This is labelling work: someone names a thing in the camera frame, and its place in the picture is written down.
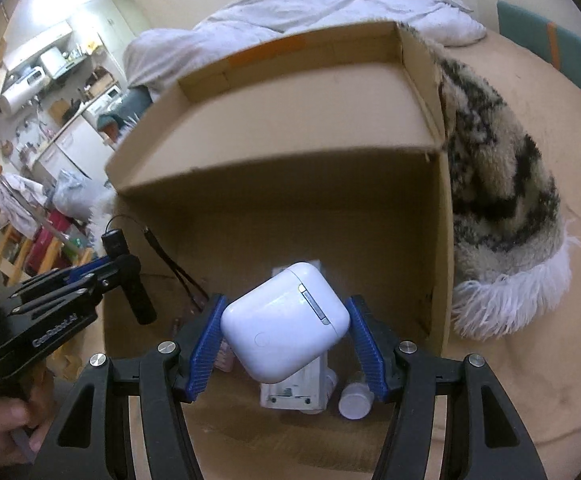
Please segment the person's left hand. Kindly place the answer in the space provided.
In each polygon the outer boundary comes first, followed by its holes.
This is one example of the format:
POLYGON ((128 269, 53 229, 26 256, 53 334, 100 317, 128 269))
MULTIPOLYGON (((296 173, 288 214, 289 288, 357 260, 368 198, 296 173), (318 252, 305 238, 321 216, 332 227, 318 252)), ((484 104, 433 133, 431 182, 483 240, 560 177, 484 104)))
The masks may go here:
POLYGON ((54 420, 57 404, 54 376, 44 362, 33 367, 29 400, 0 396, 0 470, 27 463, 25 454, 12 437, 16 429, 29 428, 29 448, 39 452, 54 420))

